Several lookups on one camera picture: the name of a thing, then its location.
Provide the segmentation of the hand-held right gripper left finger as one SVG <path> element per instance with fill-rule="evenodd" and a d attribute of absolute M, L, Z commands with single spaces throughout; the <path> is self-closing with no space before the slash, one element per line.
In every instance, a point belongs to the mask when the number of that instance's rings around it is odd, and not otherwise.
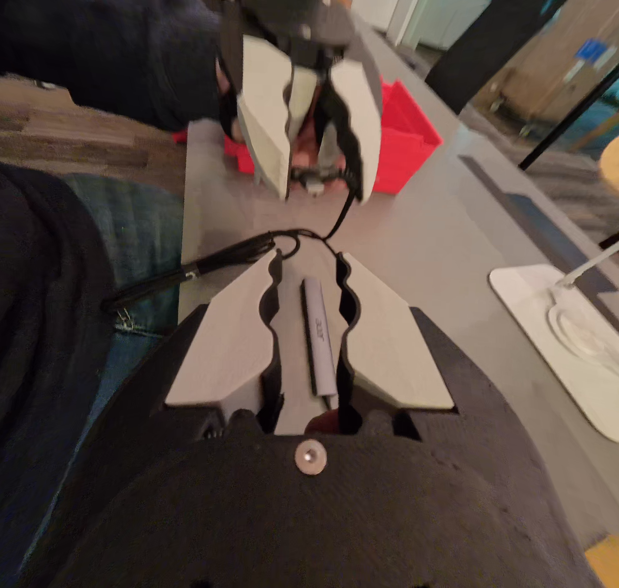
<path fill-rule="evenodd" d="M 209 303 L 167 394 L 168 407 L 260 410 L 260 377 L 272 363 L 275 340 L 260 313 L 280 254 L 268 252 Z"/>

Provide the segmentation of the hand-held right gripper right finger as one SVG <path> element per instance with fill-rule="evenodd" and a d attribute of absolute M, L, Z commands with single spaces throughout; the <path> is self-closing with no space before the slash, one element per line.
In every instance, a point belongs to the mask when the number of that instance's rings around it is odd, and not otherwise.
<path fill-rule="evenodd" d="M 455 402 L 411 307 L 349 253 L 339 253 L 342 334 L 336 371 L 340 410 L 452 411 Z"/>

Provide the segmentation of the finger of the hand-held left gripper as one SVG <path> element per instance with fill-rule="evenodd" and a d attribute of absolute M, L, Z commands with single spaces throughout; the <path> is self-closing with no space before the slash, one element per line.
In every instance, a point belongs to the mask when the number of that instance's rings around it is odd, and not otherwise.
<path fill-rule="evenodd" d="M 291 148 L 285 127 L 289 110 L 283 91 L 291 80 L 287 55 L 259 37 L 243 37 L 238 117 L 254 175 L 284 200 L 288 196 Z"/>
<path fill-rule="evenodd" d="M 339 61 L 329 74 L 329 116 L 345 158 L 349 190 L 367 202 L 375 185 L 381 151 L 381 106 L 361 62 Z"/>

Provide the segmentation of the red plastic bin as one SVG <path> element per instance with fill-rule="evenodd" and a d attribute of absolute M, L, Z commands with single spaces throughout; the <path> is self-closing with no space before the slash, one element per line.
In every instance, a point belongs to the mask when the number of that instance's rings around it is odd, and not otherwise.
<path fill-rule="evenodd" d="M 381 120 L 381 151 L 373 191 L 397 195 L 411 176 L 442 145 L 443 140 L 400 81 L 392 84 L 382 82 L 381 89 L 384 108 Z M 321 93 L 322 85 L 319 82 L 314 91 L 310 110 L 301 126 L 301 137 L 306 133 L 309 135 L 310 123 L 316 125 L 316 134 L 319 134 L 322 115 L 319 113 L 320 105 L 317 103 L 319 103 Z M 220 83 L 217 97 L 219 100 L 218 115 L 225 123 L 225 126 L 221 125 L 225 133 L 225 155 L 236 160 L 236 169 L 239 173 L 255 175 L 256 182 L 264 180 L 254 166 L 249 147 L 244 145 L 243 141 L 237 141 L 236 137 L 231 138 L 227 134 L 228 128 L 232 130 L 230 127 L 233 115 L 236 114 L 236 95 L 227 81 Z M 338 158 L 341 161 L 336 161 L 332 170 L 327 169 L 327 173 L 322 174 L 319 179 L 318 163 L 309 163 L 310 158 L 312 160 L 317 158 L 318 155 L 315 156 L 315 154 L 318 146 L 315 148 L 311 144 L 306 146 L 303 139 L 298 144 L 295 143 L 293 157 L 295 160 L 297 158 L 303 160 L 291 166 L 289 189 L 284 197 L 280 196 L 281 199 L 287 200 L 290 191 L 300 190 L 300 187 L 307 190 L 309 194 L 318 196 L 322 194 L 322 189 L 318 184 L 325 184 L 325 187 L 329 188 L 327 184 L 335 181 L 345 182 L 350 193 L 350 182 L 344 177 L 347 176 L 345 173 L 347 169 L 344 167 L 343 154 Z"/>

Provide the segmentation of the grey usb hub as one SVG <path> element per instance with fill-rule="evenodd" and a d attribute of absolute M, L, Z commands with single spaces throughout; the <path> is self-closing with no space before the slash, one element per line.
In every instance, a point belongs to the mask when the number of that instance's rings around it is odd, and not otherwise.
<path fill-rule="evenodd" d="M 302 280 L 301 304 L 312 391 L 315 397 L 322 400 L 327 410 L 332 410 L 331 400 L 337 397 L 336 369 L 319 279 L 307 276 Z"/>

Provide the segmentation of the yellow plastic bin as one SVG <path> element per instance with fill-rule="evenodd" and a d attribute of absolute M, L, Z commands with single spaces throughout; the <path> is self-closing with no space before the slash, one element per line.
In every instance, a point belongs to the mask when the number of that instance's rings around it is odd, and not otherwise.
<path fill-rule="evenodd" d="M 604 587 L 618 587 L 618 535 L 608 535 L 585 552 Z"/>

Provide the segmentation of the person's left forearm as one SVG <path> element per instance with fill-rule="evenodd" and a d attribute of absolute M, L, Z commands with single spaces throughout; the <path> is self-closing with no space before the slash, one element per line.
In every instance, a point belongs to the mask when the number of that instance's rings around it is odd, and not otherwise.
<path fill-rule="evenodd" d="M 200 0 L 1 0 L 1 75 L 165 131 L 218 119 L 218 54 Z"/>

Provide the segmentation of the person's left hand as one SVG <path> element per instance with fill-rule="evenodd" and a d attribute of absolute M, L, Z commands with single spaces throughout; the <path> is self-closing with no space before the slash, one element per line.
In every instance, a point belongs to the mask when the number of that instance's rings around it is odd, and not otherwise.
<path fill-rule="evenodd" d="M 291 145 L 292 167 L 317 167 L 335 166 L 344 169 L 346 161 L 344 155 L 339 152 L 321 151 L 321 143 L 316 137 L 316 126 L 313 118 L 307 118 Z"/>

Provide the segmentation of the person's blue jeans leg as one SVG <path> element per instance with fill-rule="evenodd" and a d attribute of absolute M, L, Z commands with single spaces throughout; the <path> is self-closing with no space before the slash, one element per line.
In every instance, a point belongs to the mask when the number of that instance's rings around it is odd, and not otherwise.
<path fill-rule="evenodd" d="M 180 265 L 182 198 L 165 189 L 91 174 L 68 174 L 65 182 L 82 200 L 106 247 L 117 290 Z M 128 308 L 116 318 L 114 335 L 86 428 L 99 416 L 121 383 L 173 330 L 179 289 L 173 287 Z"/>

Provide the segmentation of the white stand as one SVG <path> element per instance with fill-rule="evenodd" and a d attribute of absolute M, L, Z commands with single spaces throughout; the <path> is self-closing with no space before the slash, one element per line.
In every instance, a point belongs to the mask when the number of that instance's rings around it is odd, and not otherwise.
<path fill-rule="evenodd" d="M 551 265 L 496 268 L 489 284 L 565 391 L 618 443 L 618 331 L 576 280 L 618 252 L 615 243 L 568 274 Z"/>

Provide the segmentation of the black tripod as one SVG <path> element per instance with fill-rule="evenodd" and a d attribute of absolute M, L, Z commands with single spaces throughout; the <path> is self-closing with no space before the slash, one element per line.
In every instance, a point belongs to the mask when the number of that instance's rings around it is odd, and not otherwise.
<path fill-rule="evenodd" d="M 616 65 L 588 94 L 585 95 L 570 111 L 550 130 L 550 132 L 536 145 L 532 151 L 518 164 L 518 167 L 527 170 L 556 140 L 558 140 L 570 126 L 584 114 L 618 79 L 618 65 Z"/>

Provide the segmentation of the stack of cardboard boxes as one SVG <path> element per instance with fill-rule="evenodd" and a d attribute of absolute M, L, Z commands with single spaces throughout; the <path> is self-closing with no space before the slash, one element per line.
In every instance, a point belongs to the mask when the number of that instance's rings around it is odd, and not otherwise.
<path fill-rule="evenodd" d="M 522 120 L 557 123 L 618 63 L 618 0 L 568 0 L 508 65 L 501 87 Z"/>

